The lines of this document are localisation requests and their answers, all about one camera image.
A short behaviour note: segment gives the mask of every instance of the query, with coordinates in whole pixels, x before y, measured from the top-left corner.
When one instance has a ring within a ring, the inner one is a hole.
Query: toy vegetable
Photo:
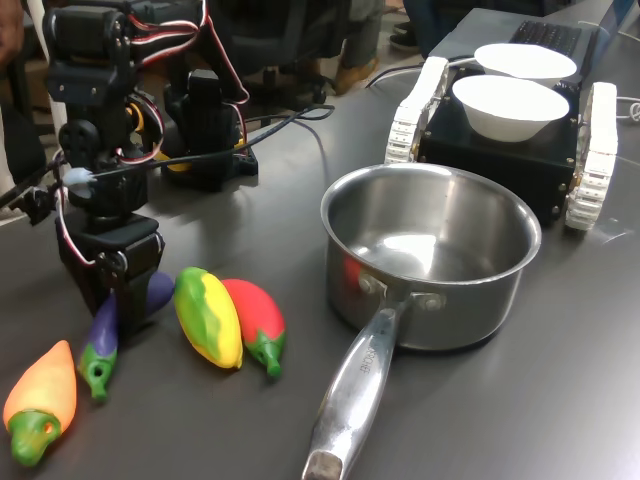
[[[286,333],[284,319],[276,302],[267,292],[244,280],[223,280],[240,320],[244,346],[260,363],[266,365],[270,377],[280,376],[278,360]]]
[[[33,466],[64,433],[76,412],[76,375],[69,344],[56,343],[24,372],[4,404],[2,419],[11,435],[11,453]]]
[[[182,330],[200,355],[221,368],[242,366],[238,315],[220,280],[186,268],[176,279],[173,301]]]
[[[173,280],[166,273],[155,272],[147,287],[146,314],[151,315],[165,306],[173,295]],[[78,372],[91,388],[94,400],[107,399],[106,385],[113,372],[118,352],[118,313],[115,294],[109,295],[100,306],[87,344],[78,361]]]

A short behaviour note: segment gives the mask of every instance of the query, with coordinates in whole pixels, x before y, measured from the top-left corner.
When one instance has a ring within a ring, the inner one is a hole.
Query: gray table
[[[617,38],[595,77],[640,95],[640,45]],[[167,241],[162,269],[189,265],[264,286],[282,308],[283,377],[246,357],[228,374],[189,346],[171,307],[119,357],[110,399],[79,385],[71,429],[34,470],[0,435],[0,478],[299,478],[315,413],[354,338],[324,299],[325,188],[380,163],[393,112],[415,81],[398,76],[340,101],[313,125],[265,141],[258,184],[203,195],[154,177],[144,211]],[[632,157],[638,130],[621,128]],[[598,226],[544,234],[510,319],[481,349],[398,352],[352,478],[387,480],[640,477],[640,167],[621,160]],[[90,317],[57,259],[52,221],[0,231],[0,399],[57,340],[78,352]]]

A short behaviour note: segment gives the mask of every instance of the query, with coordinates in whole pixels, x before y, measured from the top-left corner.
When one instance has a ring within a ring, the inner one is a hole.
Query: shoe
[[[409,32],[413,32],[413,25],[411,25],[411,22],[396,23],[393,26],[393,33],[397,33],[398,35],[405,35]]]
[[[298,64],[298,72],[306,78],[319,77],[322,75],[320,71],[320,59],[302,60]]]
[[[418,53],[420,51],[418,40],[416,40],[413,32],[408,32],[404,35],[391,35],[391,37],[389,37],[389,43],[391,43],[394,48],[402,50],[403,52]]]
[[[338,67],[338,73],[336,73],[335,79],[335,91],[336,95],[344,95],[351,87],[356,83],[369,78],[376,68],[378,68],[378,57],[375,57],[369,61],[366,65],[361,67],[344,68],[342,62]]]

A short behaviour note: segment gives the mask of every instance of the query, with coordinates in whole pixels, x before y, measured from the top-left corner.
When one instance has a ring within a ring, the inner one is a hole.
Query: red toy pepper
[[[280,376],[278,360],[286,338],[284,319],[267,292],[244,280],[223,280],[238,313],[245,347],[270,377]]]

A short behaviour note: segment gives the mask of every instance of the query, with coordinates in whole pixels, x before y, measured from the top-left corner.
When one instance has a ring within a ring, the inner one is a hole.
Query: red and white wire
[[[184,35],[193,35],[193,32],[167,32],[167,33],[155,33],[147,37],[134,38],[131,40],[133,45],[147,45],[149,43],[157,42],[159,40],[166,40],[172,37],[182,37]]]
[[[224,50],[224,47],[222,46],[222,42],[220,41],[220,37],[218,37],[218,33],[216,32],[216,29],[213,26],[213,20],[211,20],[211,17],[208,15],[207,15],[207,23],[209,24],[209,28],[211,29],[211,35],[213,36],[213,39],[216,41],[216,44],[218,45],[218,49],[220,50],[220,54],[222,55],[222,59],[224,60],[224,63],[227,65],[227,68],[231,72],[231,75],[233,76],[233,79],[235,80],[236,85],[238,85],[238,88],[242,91],[242,93],[245,96],[245,98],[243,98],[242,100],[239,100],[233,103],[237,105],[243,105],[249,101],[251,96],[249,95],[249,92],[247,92],[246,88],[244,88],[244,85],[242,85],[242,81],[240,80],[240,77],[236,73],[236,70],[233,68],[233,65],[231,64],[231,60],[229,60],[229,56],[227,55],[227,52]]]
[[[199,30],[198,26],[195,23],[188,20],[172,20],[170,22],[163,22],[159,25],[143,23],[138,20],[135,15],[129,15],[129,20],[131,20],[131,23],[133,23],[133,25],[137,29],[145,32],[157,31],[161,27],[187,27],[194,32],[197,32]]]
[[[193,37],[191,37],[188,41],[186,41],[185,43],[183,43],[182,45],[176,45],[173,47],[169,47],[169,48],[165,48],[163,50],[160,50],[159,52],[153,53],[151,55],[149,55],[148,57],[145,57],[142,59],[142,66],[147,66],[157,60],[160,60],[162,58],[166,58],[169,57],[171,55],[175,55],[176,53],[182,52],[186,49],[188,49],[198,38],[198,32],[202,29],[202,27],[204,26],[205,22],[207,21],[207,18],[209,18],[209,10],[207,9],[207,1],[206,0],[202,0],[202,18],[200,20],[200,26],[196,28],[196,30],[194,31]],[[173,22],[165,22],[164,24],[161,24],[161,26],[166,26],[169,23],[173,23]]]
[[[229,105],[238,114],[238,121],[240,122],[240,125],[242,126],[242,141],[243,141],[243,143],[247,143],[247,141],[248,141],[248,138],[247,138],[247,124],[244,121],[244,117],[242,116],[242,113],[240,112],[240,108],[235,103],[225,103],[225,105]]]
[[[56,209],[58,211],[58,219],[60,220],[60,229],[62,230],[62,238],[64,239],[69,249],[73,252],[73,254],[78,258],[78,260],[80,260],[80,263],[82,263],[85,267],[92,267],[95,265],[96,261],[87,260],[84,257],[84,255],[82,255],[82,252],[78,250],[78,247],[76,247],[76,244],[73,243],[73,240],[71,240],[71,236],[69,235],[69,231],[67,230],[67,224],[64,221],[65,194],[66,194],[66,187],[60,187],[58,190],[56,190],[56,198],[57,198]]]
[[[153,160],[154,157],[158,153],[160,153],[160,149],[162,148],[162,142],[164,141],[164,121],[162,120],[162,115],[160,115],[160,112],[158,111],[156,106],[153,104],[153,102],[151,102],[144,96],[141,96],[140,98],[142,98],[142,100],[147,104],[147,106],[153,113],[153,116],[155,117],[156,123],[160,128],[160,140],[158,140],[158,143],[153,148],[153,150],[151,150],[151,152],[145,155],[142,155],[141,157],[135,157],[135,158],[123,157],[122,149],[121,148],[116,149],[116,155],[119,157],[119,160],[126,165],[139,165],[141,163],[146,163],[150,160]]]

